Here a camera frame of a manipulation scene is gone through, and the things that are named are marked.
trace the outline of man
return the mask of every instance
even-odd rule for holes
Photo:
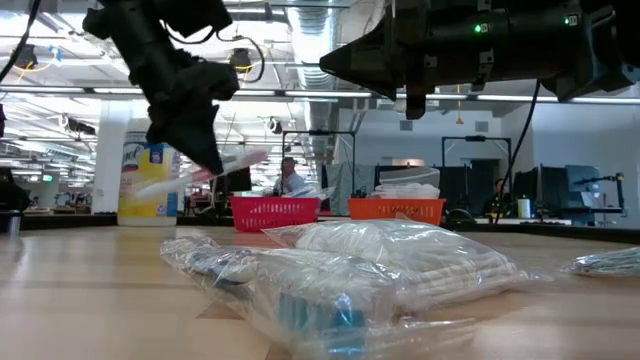
[[[296,173],[296,161],[292,157],[282,159],[282,176],[276,181],[274,193],[288,194],[301,189],[304,186],[304,179]]]
[[[498,204],[500,203],[500,188],[502,187],[503,183],[504,179],[502,178],[496,180],[493,183],[493,196],[485,201],[484,206],[482,207],[483,214],[493,214],[498,212]],[[502,194],[502,203],[500,205],[502,208],[502,213],[506,213],[510,205],[511,195],[508,193],[508,189],[505,187],[504,193]]]

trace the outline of plastic basket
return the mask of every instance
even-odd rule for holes
[[[349,199],[354,220],[395,219],[402,213],[409,219],[440,225],[445,199]]]
[[[231,210],[238,231],[259,232],[318,221],[320,199],[234,196]]]

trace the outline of metal frame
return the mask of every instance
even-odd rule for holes
[[[283,131],[282,132],[282,159],[285,158],[286,138],[288,134],[306,134],[309,136],[332,136],[332,135],[351,135],[353,139],[351,143],[351,194],[356,192],[356,132],[355,131],[327,131],[327,130],[311,130],[311,131]],[[282,166],[280,166],[280,179],[282,179]],[[284,181],[280,181],[280,193],[284,193]]]
[[[496,141],[504,141],[505,143],[507,143],[507,161],[510,163],[511,162],[511,139],[510,138],[501,138],[501,137],[485,137],[485,136],[443,136],[442,137],[442,144],[441,144],[441,148],[442,148],[442,167],[446,167],[446,161],[447,161],[447,152],[449,152],[452,148],[449,148],[449,150],[445,149],[445,145],[447,143],[447,140],[464,140],[465,142],[486,142],[487,140],[489,141],[493,141],[494,144],[496,146],[498,146],[500,148],[500,146],[498,144],[496,144]],[[511,169],[511,171],[509,172],[509,189],[510,191],[513,191],[513,169]]]

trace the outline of white bottle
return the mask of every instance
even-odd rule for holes
[[[147,143],[151,121],[133,119],[127,126],[120,174],[118,225],[175,226],[178,194],[172,192],[143,200],[128,194],[141,184],[176,179],[180,172],[180,154],[167,144]]]

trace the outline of wooden table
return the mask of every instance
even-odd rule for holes
[[[158,255],[159,243],[208,235],[264,244],[233,228],[81,228],[0,237],[3,360],[287,359]],[[432,320],[478,320],[473,359],[640,359],[640,282],[555,273],[572,258],[623,244],[519,234],[467,234],[556,276]]]

